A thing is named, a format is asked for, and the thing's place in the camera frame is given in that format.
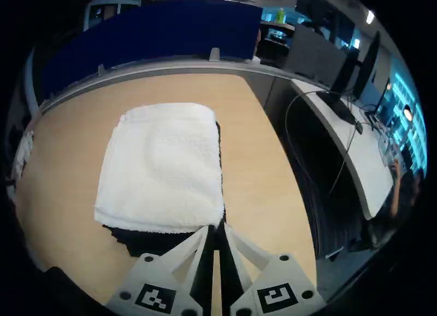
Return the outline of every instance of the white towel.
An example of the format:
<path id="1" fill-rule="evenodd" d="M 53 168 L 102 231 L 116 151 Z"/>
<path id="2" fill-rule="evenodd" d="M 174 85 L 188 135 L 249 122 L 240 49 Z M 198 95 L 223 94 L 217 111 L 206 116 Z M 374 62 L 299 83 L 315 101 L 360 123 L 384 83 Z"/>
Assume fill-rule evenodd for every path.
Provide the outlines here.
<path id="1" fill-rule="evenodd" d="M 127 230 L 183 233 L 223 217 L 215 115 L 194 103 L 121 116 L 103 160 L 95 220 Z"/>

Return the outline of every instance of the wooden desk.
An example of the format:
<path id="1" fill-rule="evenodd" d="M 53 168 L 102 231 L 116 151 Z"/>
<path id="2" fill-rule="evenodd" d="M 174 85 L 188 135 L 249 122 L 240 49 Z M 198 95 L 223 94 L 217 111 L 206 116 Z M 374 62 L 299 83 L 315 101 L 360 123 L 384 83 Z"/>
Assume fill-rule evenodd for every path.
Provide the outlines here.
<path id="1" fill-rule="evenodd" d="M 100 303 L 109 300 L 137 259 L 94 220 L 105 149 L 124 112 L 165 102 L 194 102 L 215 111 L 228 223 L 269 252 L 291 252 L 315 285 L 311 232 L 292 169 L 256 97 L 234 75 L 122 82 L 45 114 L 16 191 L 18 218 L 41 263 L 62 268 Z"/>

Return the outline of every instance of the desk surface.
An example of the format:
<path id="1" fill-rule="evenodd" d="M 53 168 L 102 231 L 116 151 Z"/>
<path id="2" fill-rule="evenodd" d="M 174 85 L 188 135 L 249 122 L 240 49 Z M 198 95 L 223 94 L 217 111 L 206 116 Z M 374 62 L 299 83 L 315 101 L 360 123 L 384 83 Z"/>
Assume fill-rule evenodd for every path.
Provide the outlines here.
<path id="1" fill-rule="evenodd" d="M 109 300 L 137 258 L 94 220 L 105 149 L 124 112 L 170 102 L 199 103 L 216 113 L 228 223 L 269 252 L 291 252 L 316 284 L 310 227 L 282 146 L 247 83 L 222 74 L 113 84 L 41 118 L 16 191 L 17 216 L 41 264 L 59 266 L 100 303 Z"/>
<path id="2" fill-rule="evenodd" d="M 291 82 L 303 93 L 324 90 L 300 80 Z M 302 97 L 329 131 L 340 152 L 345 154 L 354 126 L 341 120 L 316 93 L 304 94 Z M 359 122 L 367 122 L 358 107 L 352 104 L 351 109 Z M 371 219 L 386 200 L 393 179 L 390 170 L 382 162 L 376 132 L 372 132 L 368 125 L 362 125 L 363 134 L 355 133 L 346 156 L 346 165 L 355 182 L 363 214 L 366 219 Z"/>

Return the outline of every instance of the blue partition panel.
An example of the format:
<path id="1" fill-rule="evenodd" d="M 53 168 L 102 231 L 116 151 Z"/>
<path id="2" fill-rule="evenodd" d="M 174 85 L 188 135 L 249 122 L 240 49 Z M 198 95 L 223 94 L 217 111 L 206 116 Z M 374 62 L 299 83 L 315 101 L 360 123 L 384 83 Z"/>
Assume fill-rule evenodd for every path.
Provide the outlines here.
<path id="1" fill-rule="evenodd" d="M 174 0 L 131 9 L 75 38 L 43 70 L 45 97 L 115 65 L 170 56 L 250 59 L 262 9 L 217 0 Z"/>

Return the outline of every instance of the person's arm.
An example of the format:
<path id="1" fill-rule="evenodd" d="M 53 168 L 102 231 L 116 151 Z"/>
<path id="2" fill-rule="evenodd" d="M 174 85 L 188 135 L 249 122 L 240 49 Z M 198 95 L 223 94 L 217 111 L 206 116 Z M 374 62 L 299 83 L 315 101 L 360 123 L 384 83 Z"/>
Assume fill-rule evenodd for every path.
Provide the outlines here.
<path id="1" fill-rule="evenodd" d="M 393 167 L 396 171 L 396 182 L 394 184 L 393 189 L 393 200 L 392 205 L 390 206 L 390 217 L 394 218 L 398 214 L 399 210 L 399 192 L 400 192 L 400 166 L 397 159 L 395 159 L 393 163 Z"/>

